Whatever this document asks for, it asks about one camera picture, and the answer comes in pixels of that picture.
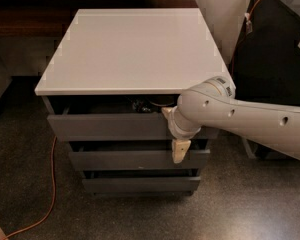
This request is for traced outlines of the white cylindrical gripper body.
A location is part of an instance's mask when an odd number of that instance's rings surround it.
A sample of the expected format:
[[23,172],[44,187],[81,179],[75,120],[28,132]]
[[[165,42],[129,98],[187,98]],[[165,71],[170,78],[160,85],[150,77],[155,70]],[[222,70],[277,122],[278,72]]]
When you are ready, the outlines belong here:
[[186,119],[177,106],[173,107],[167,116],[168,128],[173,137],[180,140],[192,139],[201,131],[201,126]]

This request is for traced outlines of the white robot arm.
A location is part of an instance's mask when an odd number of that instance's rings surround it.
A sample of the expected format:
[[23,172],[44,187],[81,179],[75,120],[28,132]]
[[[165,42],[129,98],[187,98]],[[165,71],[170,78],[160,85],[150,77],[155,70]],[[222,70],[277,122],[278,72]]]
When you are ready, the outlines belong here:
[[233,82],[210,78],[184,90],[162,113],[173,136],[172,158],[183,161],[203,126],[222,129],[300,160],[300,107],[240,101]]

